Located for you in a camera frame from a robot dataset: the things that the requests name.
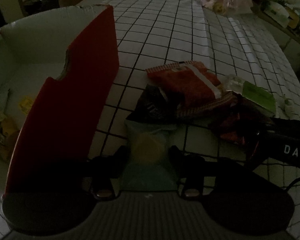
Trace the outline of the dark red snack packet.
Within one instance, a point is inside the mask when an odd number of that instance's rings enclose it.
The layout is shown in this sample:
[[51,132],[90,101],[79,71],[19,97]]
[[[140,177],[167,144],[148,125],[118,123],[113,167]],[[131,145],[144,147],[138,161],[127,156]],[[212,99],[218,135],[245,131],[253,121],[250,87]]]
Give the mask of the dark red snack packet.
[[240,145],[256,137],[267,118],[258,105],[234,92],[226,92],[200,117],[220,139]]

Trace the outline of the orange red snack packet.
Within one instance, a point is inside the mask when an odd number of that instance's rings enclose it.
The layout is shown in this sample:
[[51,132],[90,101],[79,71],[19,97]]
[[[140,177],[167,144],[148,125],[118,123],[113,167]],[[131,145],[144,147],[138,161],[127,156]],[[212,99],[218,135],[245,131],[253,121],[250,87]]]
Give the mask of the orange red snack packet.
[[169,99],[190,105],[222,97],[222,83],[202,62],[184,61],[146,69],[151,84]]

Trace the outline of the cream yellow snack packet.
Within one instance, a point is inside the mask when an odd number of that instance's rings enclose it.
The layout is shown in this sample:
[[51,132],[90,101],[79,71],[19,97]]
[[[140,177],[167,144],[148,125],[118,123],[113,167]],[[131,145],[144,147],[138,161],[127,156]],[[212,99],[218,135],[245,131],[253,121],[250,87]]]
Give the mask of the cream yellow snack packet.
[[15,143],[33,104],[34,97],[25,96],[18,103],[16,113],[7,109],[8,98],[4,94],[0,97],[0,159],[10,162]]

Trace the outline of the small white wrapped candy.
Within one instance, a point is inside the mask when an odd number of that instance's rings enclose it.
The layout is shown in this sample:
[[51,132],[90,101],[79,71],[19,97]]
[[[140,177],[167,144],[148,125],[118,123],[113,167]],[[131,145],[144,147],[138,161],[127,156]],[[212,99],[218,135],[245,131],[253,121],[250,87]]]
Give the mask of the small white wrapped candy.
[[277,99],[277,111],[279,117],[282,119],[293,120],[296,117],[295,109],[291,100],[285,96],[279,96]]

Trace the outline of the red and white cardboard box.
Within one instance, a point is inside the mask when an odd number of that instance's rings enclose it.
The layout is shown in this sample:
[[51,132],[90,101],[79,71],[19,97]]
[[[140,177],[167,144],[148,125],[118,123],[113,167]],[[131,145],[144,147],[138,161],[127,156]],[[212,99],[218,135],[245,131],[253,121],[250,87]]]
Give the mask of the red and white cardboard box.
[[63,236],[93,212],[88,157],[118,71],[111,5],[52,9],[0,28],[0,88],[19,129],[2,196],[14,234]]

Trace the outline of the white grid tablecloth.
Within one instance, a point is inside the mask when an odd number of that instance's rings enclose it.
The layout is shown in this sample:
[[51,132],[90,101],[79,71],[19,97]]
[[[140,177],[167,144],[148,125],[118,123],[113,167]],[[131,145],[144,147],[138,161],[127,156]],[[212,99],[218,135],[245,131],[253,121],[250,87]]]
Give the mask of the white grid tablecloth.
[[120,68],[90,150],[112,154],[126,142],[124,118],[146,87],[146,68],[196,60],[224,77],[237,74],[288,99],[300,120],[300,83],[270,32],[254,16],[226,18],[192,0],[107,0],[114,7]]

